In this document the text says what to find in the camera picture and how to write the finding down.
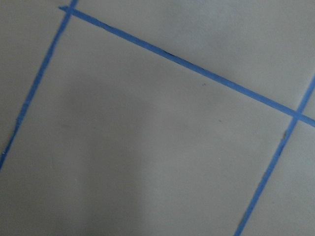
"blue painter's tape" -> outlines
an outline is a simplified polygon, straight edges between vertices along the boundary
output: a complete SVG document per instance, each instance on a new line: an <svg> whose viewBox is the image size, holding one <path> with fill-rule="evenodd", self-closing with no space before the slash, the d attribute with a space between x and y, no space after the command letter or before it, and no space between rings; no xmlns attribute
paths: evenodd
<svg viewBox="0 0 315 236"><path fill-rule="evenodd" d="M55 50L56 45L58 43L58 40L60 39L62 33L64 32L65 27L67 26L67 24L68 24L68 22L70 20L70 17L72 15L72 12L73 12L77 2L78 2L78 0L72 0L71 3L70 3L70 6L67 7L66 13L65 13L65 15L63 17L63 20L62 20L62 22L61 22L61 24L60 24L60 26L59 26L59 28L57 30L57 33L56 33L56 35L55 35L55 37L54 37L54 39L53 39L53 41L52 41L52 43L51 43L47 53L46 53L46 56L45 56L41 66L39 68L39 71L37 72L37 75L36 75L36 77L35 77L35 79L33 81L31 89L30 89L30 91L29 91L29 93L28 93L28 95L27 95L27 97L26 97L26 99L25 99L25 101L24 101L24 103L22 105L20 113L19 113L19 115L18 115L18 117L16 119L16 123L15 123L15 127L14 127L14 130L13 130L13 133L12 133L10 139L9 139L9 142L8 142L5 150L1 154L0 170L1 170L1 168L2 168L2 166L4 164L4 161L5 161L7 155L9 153L9 151L10 151L12 143L13 143L13 141L15 139L16 134L19 131L19 128L20 128L20 126L21 126L21 124L23 122L23 119L24 119L27 111L28 111L28 108L29 108L29 106L30 106L30 104L31 104L31 102L32 102L32 100L34 98L36 90L37 90L37 88L39 86L39 83L40 83L40 81L41 81L41 79L42 79L42 77L43 77L43 75L45 73L45 70L46 70L46 68L47 68L47 66L48 66L48 64L50 62L50 59L53 56L53 53L54 53L54 50Z"/></svg>
<svg viewBox="0 0 315 236"><path fill-rule="evenodd" d="M308 89L306 90L306 92L302 98L302 101L301 101L301 103L297 109L297 111L299 113L302 113L304 111L306 104L309 101L309 99L310 99L310 97L314 91L314 87L315 87L315 76L313 77L313 79L312 79ZM271 162L269 163L267 170L266 170L264 176L262 177L261 182L259 183L249 206L247 207L247 209L245 211L245 214L244 214L244 217L243 217L241 223L239 224L238 228L235 231L234 236L240 236L242 234L242 231L244 230L244 228L248 222L248 219L250 218L252 211L254 210L254 208L255 208L258 200L259 200L259 197L260 197L262 191L264 190L264 188L265 188L265 186L269 180L269 177L276 166L283 149L286 146L287 141L289 140L289 138L293 132L293 129L295 128L295 126L297 124L297 121L298 121L297 118L292 118L292 121L286 130L285 138L283 140L281 140L281 142L279 143L278 148L277 148L274 156L272 157Z"/></svg>
<svg viewBox="0 0 315 236"><path fill-rule="evenodd" d="M59 9L61 9L63 11L67 11L68 7L67 6L62 6L62 7L59 7ZM269 99L269 98L267 98L267 97L265 97L263 95L260 95L260 94L258 94L256 92L254 92L254 91L251 91L248 88L245 88L245 87L243 87L241 85L238 85L237 83L232 82L232 81L230 81L230 80L228 80L226 78L223 78L223 77L221 77L221 76L219 76L219 75L217 75L217 74L215 74L215 73L213 73L211 71L208 71L208 70L206 70L206 69L204 69L204 68L202 68L200 66L197 66L197 65L192 64L192 63L190 63L190 62L188 62L188 61L186 61L186 60L184 60L182 58L179 58L179 57L177 57L175 55L172 55L172 54L164 51L163 49L161 49L161 48L159 48L157 46L154 46L154 45L152 45L152 44L150 44L150 43L148 43L146 41L143 41L143 40L141 40L141 39L139 39L139 38L137 38L135 36L132 36L131 34L128 34L128 33L124 32L124 31L122 31L120 29L111 27L108 24L103 23L103 22L99 21L98 19L96 19L96 18L94 18L92 16L89 16L89 15L87 15L87 14L81 12L81 11L74 10L73 11L73 15L78 17L78 18L80 18L80 19L82 19L82 20L84 20L84 21L86 21L86 22L89 22L89 23L91 23L91 24L93 24L95 26L103 28L106 31L108 31L110 33L113 33L113 34L115 34L115 35L117 35L117 36L119 36L119 37L121 37L123 39L126 39L129 42L132 42L132 43L134 43L134 44L136 44L136 45L138 45L140 47L143 47L143 48L145 48L145 49L147 49L147 50L149 50L149 51L151 51L153 53L156 53L156 54L158 54L158 55L160 55L160 56L162 56L164 58L167 58L167 59L169 59L169 60L171 60L173 62L176 62L176 63L178 63L178 64L180 64L180 65L182 65L182 66L184 66L184 67L186 67L186 68L188 68L190 70L193 70L193 71L197 72L200 75L203 75L203 76L205 76L205 77L207 77L209 79L212 79L212 80L214 80L214 81L216 81L216 82L218 82L220 84L223 84L223 85L225 85L225 86L227 86L227 87L229 87L229 88L231 88L231 89L233 89L235 91L238 91L238 92L240 92L240 93L242 93L242 94L244 94L244 95L246 95L248 97L251 97L251 98L253 98L253 99L255 99L255 100L259 101L259 102L262 102L262 103L264 103L264 104L266 104L266 105L268 105L268 106L270 106L272 108L277 109L278 111L281 111L281 112L283 112L283 113L285 113L285 114L287 114L289 116L297 118L297 119L299 119L299 120L301 120L301 121L303 121L303 122L305 122L305 123L315 127L315 120L314 119L311 119L311 118L309 118L309 117L307 117L305 115L302 115L299 112L296 112L296 111L290 109L289 107L286 107L286 106L284 106L284 105L282 105L282 104L280 104L280 103L278 103L276 101L273 101L273 100L271 100L271 99Z"/></svg>

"grid line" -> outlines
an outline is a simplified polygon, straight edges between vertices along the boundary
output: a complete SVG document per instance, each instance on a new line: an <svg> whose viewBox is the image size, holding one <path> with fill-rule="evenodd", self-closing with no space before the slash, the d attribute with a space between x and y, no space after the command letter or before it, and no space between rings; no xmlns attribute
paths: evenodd
<svg viewBox="0 0 315 236"><path fill-rule="evenodd" d="M67 6L61 6L61 7L59 7L59 9L63 10L63 11L67 11L68 7ZM100 27L100 28L120 37L120 38L123 38L123 39L125 39L131 43L134 43L134 44L136 44L142 48L145 48L145 49L147 49L147 50L149 50L155 54L158 54L158 55L160 55L166 59L169 59L169 60L171 60L171 61L173 61L179 65L182 65L182 66L184 66L184 67L186 67L192 71L195 71L200 75L203 75L203 76L205 76L211 80L214 80L214 81L216 81L216 82L218 82L224 86L227 86L227 87L229 87L235 91L238 91L241 94L244 94L244 95L246 95L246 96L248 96L248 97L250 97L256 101L259 101L259 102L261 102L267 106L270 106L270 107L272 107L272 108L274 108L280 112L283 112L283 113L285 113L285 114L287 114L293 118L301 120L301 121L315 127L315 120L301 114L301 112L295 111L295 110L293 110L289 107L286 107L286 106L284 106L284 105L282 105L282 104L280 104L280 103L278 103L278 102L276 102L270 98L267 98L267 97L265 97L265 96L263 96L257 92L254 92L254 91L252 91L248 88L245 88L245 87L243 87L243 86L241 86L235 82L232 82L232 81L230 81L224 77L221 77L221 76L219 76L219 75L217 75L217 74L215 74L209 70L206 70L206 69L204 69L198 65L190 63L187 60L184 60L180 57L177 57L173 54L170 54L170 53L164 51L163 49L161 49L157 46L154 46L154 45L152 45L152 44L150 44L150 43L148 43L142 39L139 39L139 38L137 38L131 34L128 34L124 31L122 31L118 28L112 27L112 26L110 26L104 22L101 22L100 20L98 20L92 16L89 16L89 15L87 15L87 14L85 14L79 10L75 9L73 11L73 15L78 17L81 20L84 20L88 23L91 23L92 25Z"/></svg>
<svg viewBox="0 0 315 236"><path fill-rule="evenodd" d="M301 100L301 103L299 105L299 108L297 109L298 112L302 113L306 107L306 104L307 102L309 101L312 93L313 93L313 90L314 90L314 87L315 87L315 76L313 77L308 89L306 90L302 100ZM245 214L244 214L244 217L243 219L241 220L241 223L238 225L235 233L234 233L234 236L240 236L252 214L252 211L254 210L258 200L259 200L259 197L260 195L262 194L280 156L281 156L281 153L284 149L284 147L286 146L288 140L290 139L291 137L291 134L297 124L297 121L298 119L297 118L292 118L287 130L286 130L286 135L285 135L285 138L282 139L277 147L277 150L274 154L274 156L272 157L267 169L266 169L266 172L264 173L258 187L256 188L255 190L255 193L250 201L250 204L248 205L246 211L245 211Z"/></svg>
<svg viewBox="0 0 315 236"><path fill-rule="evenodd" d="M35 95L36 90L37 90L37 88L38 88L38 86L40 84L40 81L43 78L43 75L44 75L45 70L46 70L46 68L47 68L47 66L48 66L48 64L49 64L49 62L51 60L51 57L54 54L54 50L56 48L56 45L57 45L57 43L58 43L62 33L64 32L64 30L65 30L65 28L66 28L66 26L67 26L67 24L68 24L68 22L70 20L70 17L72 16L72 12L73 12L73 10L74 10L74 8L75 8L77 3L78 3L78 0L72 0L70 5L69 5L69 7L65 11L65 15L63 17L63 20L60 23L60 26L59 26L59 28L58 28L58 30L57 30L54 38L53 38L53 41L51 42L51 44L50 44L50 46L48 48L48 51L47 51L47 53L45 55L45 58L44 58L41 66L40 66L40 68L39 68L39 70L38 70L38 72L36 74L36 77L35 77L35 79L33 81L32 86L30 88L30 91L29 91L29 93L28 93L28 95L27 95L27 97L26 97L26 99L25 99L25 101L24 101L24 103L22 105L22 108L21 108L21 110L20 110L20 112L18 114L18 117L16 118L15 127L14 127L14 130L13 130L12 134L11 134L9 142L8 142L6 148L4 149L4 151L1 153L0 170L1 170L2 166L3 166L3 164L4 164L4 161L5 161L6 157L7 157L10 149L11 149L12 143L13 143L13 141L14 141L14 139L15 139L15 137L16 137L19 129L20 129L20 126L21 126L21 124L22 124L22 122L24 120L24 117L25 117L25 115L26 115L26 113L27 113L27 111L28 111L28 109L30 107L30 104L31 104L31 102L32 102L32 100L34 98L34 95Z"/></svg>

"blue tape line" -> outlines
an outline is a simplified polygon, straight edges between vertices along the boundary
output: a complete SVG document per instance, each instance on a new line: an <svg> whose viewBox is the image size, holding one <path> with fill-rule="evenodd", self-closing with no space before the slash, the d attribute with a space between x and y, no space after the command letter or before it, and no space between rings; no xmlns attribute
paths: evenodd
<svg viewBox="0 0 315 236"><path fill-rule="evenodd" d="M305 92L305 94L302 98L302 101L299 105L299 108L297 109L298 112L302 113L304 111L306 104L307 104L308 100L310 99L310 97L314 91L314 87L315 87L315 76L313 77L307 91ZM283 149L284 149L285 145L287 144L287 141L289 140L289 138L293 132L293 129L295 128L295 126L297 124L297 121L298 121L297 118L292 118L292 121L290 122L290 124L286 130L286 136L279 143L278 148L277 148L274 156L272 157L271 162L269 163L268 168L267 168L264 176L262 177L261 182L259 183L249 206L247 207L247 209L245 211L244 217L243 217L241 223L239 224L238 228L236 229L236 231L234 233L234 236L240 236L242 234L242 231L245 228L246 223L247 223L248 219L250 218L252 211L254 210L254 208L255 208L258 200L259 200L259 197L260 197L262 191L264 190L264 188L265 188L265 186L269 180L269 177L276 166Z"/></svg>
<svg viewBox="0 0 315 236"><path fill-rule="evenodd" d="M67 11L68 7L67 6L61 6L61 7L59 7L59 9L61 9L63 11ZM209 79L212 79L212 80L214 80L214 81L216 81L216 82L218 82L220 84L223 84L223 85L225 85L225 86L227 86L227 87L229 87L229 88L231 88L231 89L233 89L235 91L238 91L238 92L240 92L240 93L242 93L242 94L244 94L244 95L246 95L248 97L251 97L251 98L253 98L253 99L255 99L255 100L259 101L259 102L262 102L262 103L264 103L264 104L266 104L266 105L268 105L268 106L270 106L272 108L277 109L278 111L281 111L281 112L283 112L283 113L285 113L285 114L287 114L289 116L292 116L294 118L302 120L303 122L305 122L305 123L315 127L315 120L314 119L306 117L306 116L304 116L304 115L302 115L302 114L300 114L300 113L298 113L298 112L296 112L296 111L294 111L294 110L292 110L292 109L290 109L290 108L288 108L288 107L286 107L286 106L284 106L284 105L282 105L282 104L280 104L278 102L275 102L275 101L273 101L273 100L271 100L271 99L269 99L269 98L267 98L267 97L265 97L263 95L260 95L260 94L254 92L254 91L251 91L248 88L245 88L245 87L243 87L241 85L238 85L237 83L232 82L232 81L230 81L230 80L228 80L226 78L223 78L223 77L221 77L221 76L219 76L219 75L217 75L217 74L215 74L215 73L213 73L211 71L203 69L200 66L197 66L197 65L192 64L192 63L190 63L190 62L188 62L188 61L186 61L186 60L184 60L182 58L179 58L179 57L177 57L175 55L172 55L172 54L164 51L163 49L161 49L161 48L159 48L157 46L154 46L154 45L152 45L152 44L150 44L150 43L148 43L146 41L143 41L143 40L141 40L141 39L139 39L139 38L137 38L135 36L132 36L131 34L128 34L128 33L124 32L124 31L122 31L120 29L111 27L108 24L103 23L103 22L99 21L98 19L96 19L96 18L94 18L92 16L89 16L89 15L87 15L87 14L81 12L81 11L74 10L73 11L73 15L78 17L78 18L80 18L80 19L82 19L82 20L84 20L84 21L86 21L86 22L89 22L89 23L91 23L91 24L93 24L95 26L103 28L106 31L117 35L118 37L126 39L129 42L132 42L132 43L134 43L134 44L136 44L136 45L138 45L140 47L143 47L143 48L145 48L145 49L147 49L147 50L149 50L149 51L151 51L153 53L156 53L156 54L158 54L158 55L160 55L160 56L162 56L162 57L164 57L166 59L169 59L169 60L171 60L173 62L176 62L176 63L178 63L178 64L180 64L180 65L182 65L182 66L184 66L184 67L186 67L186 68L188 68L190 70L193 70L193 71L197 72L200 75L203 75L203 76L205 76L205 77L207 77Z"/></svg>
<svg viewBox="0 0 315 236"><path fill-rule="evenodd" d="M19 131L19 128L20 128L20 126L21 126L21 124L23 122L23 119L24 119L25 115L26 115L26 112L28 111L28 108L29 108L29 106L30 106L30 104L31 104L31 102L32 102L32 100L34 98L34 95L36 93L38 85L39 85L39 83L40 83L40 81L41 81L41 79L42 79L42 77L43 77L43 75L45 73L45 70L46 70L46 68L47 68L47 66L48 66L48 64L50 62L50 59L53 56L53 53L54 53L54 50L55 50L56 45L58 43L58 40L60 39L60 36L64 32L65 27L67 26L67 24L68 24L68 22L70 20L70 17L72 15L72 12L73 12L77 2L78 2L78 0L72 0L71 3L70 3L70 6L67 7L66 14L63 17L63 21L61 22L61 24L60 24L60 26L58 28L58 31L57 31L57 33L56 33L56 35L55 35L55 37L54 37L54 39L53 39L53 41L52 41L48 51L46 53L46 56L45 56L45 58L44 58L44 60L43 60L43 62L41 64L40 68L39 68L39 71L37 72L37 75L36 75L36 77L35 77L35 79L33 81L31 89L30 89L30 91L29 91L29 93L28 93L28 95L27 95L27 97L26 97L26 99L25 99L25 101L24 101L24 103L22 105L20 113L19 113L19 115L18 115L18 117L16 119L15 127L14 127L13 133L12 133L12 135L10 137L10 140L9 140L5 150L1 154L0 170L1 170L1 168L2 168L2 166L4 164L4 161L5 161L7 155L9 153L9 151L10 151L10 148L12 146L12 143L13 143L14 139L15 139L15 136L16 136L16 134Z"/></svg>

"blue tape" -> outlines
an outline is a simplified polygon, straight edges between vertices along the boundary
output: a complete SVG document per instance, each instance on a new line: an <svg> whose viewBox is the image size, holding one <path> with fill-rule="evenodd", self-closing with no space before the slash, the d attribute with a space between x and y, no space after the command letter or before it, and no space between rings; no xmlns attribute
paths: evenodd
<svg viewBox="0 0 315 236"><path fill-rule="evenodd" d="M67 11L68 7L67 6L61 6L61 7L59 7L59 9L61 9L63 11ZM235 91L238 91L238 92L240 92L240 93L242 93L242 94L244 94L244 95L246 95L248 97L251 97L251 98L253 98L253 99L255 99L255 100L259 101L259 102L262 102L262 103L264 103L264 104L266 104L266 105L268 105L268 106L270 106L272 108L277 109L278 111L281 111L281 112L283 112L283 113L285 113L285 114L287 114L289 116L297 118L297 119L299 119L299 120L301 120L301 121L303 121L303 122L305 122L305 123L315 127L315 120L314 119L311 119L311 118L309 118L309 117L307 117L307 116L305 116L303 114L300 114L299 112L296 112L296 111L294 111L294 110L292 110L292 109L290 109L290 108L288 108L288 107L286 107L286 106L284 106L284 105L282 105L282 104L280 104L280 103L278 103L276 101L273 101L273 100L271 100L271 99L269 99L269 98L267 98L267 97L265 97L263 95L260 95L260 94L254 92L254 91L251 91L248 88L245 88L245 87L243 87L241 85L238 85L237 83L232 82L232 81L230 81L230 80L228 80L226 78L223 78L223 77L221 77L221 76L219 76L219 75L217 75L217 74L215 74L215 73L213 73L211 71L203 69L200 66L197 66L197 65L192 64L192 63L190 63L190 62L188 62L188 61L186 61L186 60L184 60L182 58L179 58L179 57L177 57L175 55L172 55L172 54L164 51L163 49L161 49L161 48L159 48L157 46L154 46L154 45L152 45L152 44L150 44L150 43L148 43L146 41L143 41L143 40L141 40L141 39L139 39L139 38L137 38L135 36L132 36L131 34L128 34L128 33L124 32L124 31L122 31L120 29L111 27L108 24L103 23L103 22L99 21L98 19L96 19L96 18L94 18L92 16L89 16L89 15L87 15L87 14L81 12L81 11L74 10L73 11L73 15L78 17L78 18L80 18L80 19L82 19L82 20L84 20L84 21L86 21L86 22L89 22L89 23L91 23L91 24L93 24L95 26L103 28L106 31L117 35L118 37L121 37L121 38L123 38L123 39L125 39L125 40L127 40L129 42L132 42L132 43L134 43L134 44L136 44L136 45L138 45L140 47L143 47L143 48L145 48L145 49L147 49L147 50L149 50L149 51L151 51L153 53L156 53L156 54L158 54L158 55L160 55L160 56L162 56L162 57L164 57L166 59L169 59L169 60L171 60L173 62L176 62L176 63L178 63L178 64L180 64L180 65L182 65L182 66L184 66L184 67L186 67L186 68L188 68L190 70L193 70L193 71L197 72L200 75L203 75L203 76L205 76L205 77L207 77L209 79L212 79L212 80L214 80L214 81L216 81L216 82L218 82L218 83L220 83L222 85L225 85L225 86L227 86L227 87L229 87L229 88L231 88L231 89L233 89Z"/></svg>
<svg viewBox="0 0 315 236"><path fill-rule="evenodd" d="M39 86L39 83L40 83L40 81L41 81L41 79L42 79L42 77L43 77L43 75L45 73L45 70L46 70L46 68L47 68L47 66L48 66L48 64L50 62L50 59L53 56L53 53L54 53L54 50L55 50L56 45L58 43L58 40L60 39L62 33L64 32L65 27L67 26L67 24L68 24L68 22L70 20L70 17L72 15L72 12L73 12L77 2L78 2L78 0L72 0L71 3L70 3L70 6L67 7L67 10L65 11L66 13L65 13L65 15L63 17L63 20L62 20L59 28L58 28L58 31L57 31L57 33L56 33L56 35L55 35L55 37L54 37L54 39L53 39L53 41L52 41L48 51L46 53L46 56L45 56L41 66L39 68L39 71L37 72L37 75L36 75L36 77L35 77L35 79L33 81L31 89L30 89L30 91L29 91L29 93L28 93L28 95L27 95L27 97L26 97L26 99L25 99L25 101L24 101L24 103L22 105L20 113L19 113L19 115L18 115L18 117L16 119L16 123L15 123L15 127L14 127L14 130L13 130L13 133L12 133L10 139L9 139L9 142L8 142L5 150L1 154L0 170L1 170L2 166L3 166L3 164L4 164L4 161L5 161L6 157L7 157L10 149L11 149L12 143L13 143L13 141L15 139L16 134L19 131L19 128L20 128L20 126L21 126L21 124L23 122L23 119L24 119L27 111L28 111L28 108L29 108L29 106L30 106L30 104L31 104L31 102L32 102L32 100L34 98L36 90L37 90L37 88Z"/></svg>
<svg viewBox="0 0 315 236"><path fill-rule="evenodd" d="M314 87L315 87L315 76L313 77L307 91L305 92L305 94L302 98L302 101L301 101L301 103L297 109L298 112L302 113L304 111L306 104L309 101L309 99L310 99L310 97L314 91ZM281 142L279 143L278 148L277 148L274 156L272 157L271 162L269 163L267 170L266 170L264 176L262 177L261 182L259 183L249 206L247 207L247 209L245 211L245 214L244 214L244 217L243 217L241 223L239 224L238 228L235 231L234 236L240 236L242 234L242 231L245 228L246 223L248 222L248 219L250 218L252 211L254 210L254 208L255 208L258 200L259 200L259 197L260 197L262 191L264 190L264 188L265 188L265 186L269 180L269 177L272 174L272 172L276 166L283 149L284 149L285 145L287 144L287 141L289 140L289 138L293 132L293 129L295 128L295 126L297 124L297 121L298 121L297 118L292 118L292 121L290 122L290 124L286 130L285 138L283 140L281 140Z"/></svg>

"white floor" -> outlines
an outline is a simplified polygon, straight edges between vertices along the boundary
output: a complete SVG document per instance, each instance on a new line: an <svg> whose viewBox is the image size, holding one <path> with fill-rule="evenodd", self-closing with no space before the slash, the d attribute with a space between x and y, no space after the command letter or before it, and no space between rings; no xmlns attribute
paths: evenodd
<svg viewBox="0 0 315 236"><path fill-rule="evenodd" d="M67 4L1 3L2 150ZM315 74L312 0L76 9L294 110ZM0 171L0 235L232 236L291 119L72 16ZM314 139L299 121L243 236L314 235Z"/></svg>

